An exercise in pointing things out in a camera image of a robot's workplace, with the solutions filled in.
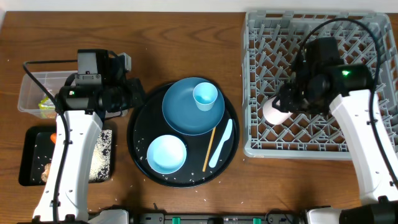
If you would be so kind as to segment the orange carrot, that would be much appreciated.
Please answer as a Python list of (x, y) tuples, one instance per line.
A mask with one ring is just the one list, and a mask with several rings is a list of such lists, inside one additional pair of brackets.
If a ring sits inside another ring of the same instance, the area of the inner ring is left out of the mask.
[(55, 144), (56, 141), (57, 141), (57, 134), (56, 134), (56, 133), (51, 134), (51, 135), (50, 135), (50, 139), (51, 139), (51, 141)]

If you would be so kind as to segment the light blue bowl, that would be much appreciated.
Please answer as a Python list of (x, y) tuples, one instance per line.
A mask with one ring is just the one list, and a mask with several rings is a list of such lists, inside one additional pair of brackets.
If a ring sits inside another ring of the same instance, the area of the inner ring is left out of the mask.
[(178, 137), (162, 135), (154, 139), (147, 149), (147, 162), (159, 174), (178, 171), (187, 158), (187, 147)]

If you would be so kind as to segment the brown walnut-like food scrap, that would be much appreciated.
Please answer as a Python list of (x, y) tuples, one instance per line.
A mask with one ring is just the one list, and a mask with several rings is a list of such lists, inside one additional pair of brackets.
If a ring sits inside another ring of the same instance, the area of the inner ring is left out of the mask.
[(50, 167), (51, 167), (51, 163), (48, 163), (44, 166), (44, 171), (41, 174), (41, 179), (43, 182), (47, 182), (47, 180), (48, 180)]

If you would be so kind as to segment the yellow green wrapper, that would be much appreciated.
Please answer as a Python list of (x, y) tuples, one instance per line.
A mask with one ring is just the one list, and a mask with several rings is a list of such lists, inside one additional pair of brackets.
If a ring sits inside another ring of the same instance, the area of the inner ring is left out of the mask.
[(57, 116), (55, 112), (55, 105), (49, 99), (49, 97), (45, 97), (43, 100), (40, 101), (38, 104), (41, 118), (43, 119), (53, 119)]

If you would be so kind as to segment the light blue plastic cup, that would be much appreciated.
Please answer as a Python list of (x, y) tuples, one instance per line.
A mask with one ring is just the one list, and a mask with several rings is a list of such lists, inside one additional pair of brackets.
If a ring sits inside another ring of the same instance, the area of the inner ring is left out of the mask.
[(211, 110), (217, 97), (218, 89), (212, 83), (202, 82), (193, 89), (193, 98), (201, 111)]

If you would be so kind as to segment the pink plastic cup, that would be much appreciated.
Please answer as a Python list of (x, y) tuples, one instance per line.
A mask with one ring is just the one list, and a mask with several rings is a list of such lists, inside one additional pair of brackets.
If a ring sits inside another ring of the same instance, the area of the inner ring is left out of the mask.
[(292, 113), (281, 112), (278, 109), (274, 108), (272, 103), (275, 99), (276, 97), (270, 98), (264, 103), (264, 106), (262, 107), (262, 113), (268, 123), (273, 125), (279, 125), (287, 120), (292, 115)]

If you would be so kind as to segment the dark blue round plate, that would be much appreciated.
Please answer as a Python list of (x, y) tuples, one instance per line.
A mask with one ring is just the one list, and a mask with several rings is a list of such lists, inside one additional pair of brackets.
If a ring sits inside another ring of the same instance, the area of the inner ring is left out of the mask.
[(194, 89), (202, 83), (209, 81), (198, 77), (184, 78), (172, 84), (163, 98), (163, 116), (169, 126), (181, 134), (205, 134), (217, 126), (224, 115), (224, 97), (218, 88), (211, 108), (208, 111), (199, 109)]

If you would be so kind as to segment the white rice pile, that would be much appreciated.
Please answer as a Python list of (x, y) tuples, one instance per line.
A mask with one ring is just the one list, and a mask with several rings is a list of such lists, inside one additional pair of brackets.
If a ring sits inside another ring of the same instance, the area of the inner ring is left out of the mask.
[(102, 130), (97, 139), (91, 160), (89, 183), (104, 182), (111, 172), (112, 137), (111, 129)]

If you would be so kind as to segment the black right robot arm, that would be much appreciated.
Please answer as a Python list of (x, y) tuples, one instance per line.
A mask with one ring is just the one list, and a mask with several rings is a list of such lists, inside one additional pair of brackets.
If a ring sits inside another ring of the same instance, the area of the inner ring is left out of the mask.
[(264, 105), (264, 117), (282, 124), (293, 113), (331, 113), (351, 154), (362, 203), (309, 209), (305, 222), (397, 223), (397, 156), (373, 91), (376, 77), (363, 64), (346, 65), (334, 37), (311, 41), (304, 50), (295, 79)]

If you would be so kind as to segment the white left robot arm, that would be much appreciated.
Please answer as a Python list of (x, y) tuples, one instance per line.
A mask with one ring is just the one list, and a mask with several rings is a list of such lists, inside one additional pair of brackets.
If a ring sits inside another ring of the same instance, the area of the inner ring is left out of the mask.
[(86, 223), (90, 167), (106, 115), (142, 106), (145, 93), (138, 78), (126, 77), (131, 58), (105, 49), (80, 49), (71, 74), (52, 95), (28, 76), (55, 106), (57, 137), (49, 177), (32, 223)]

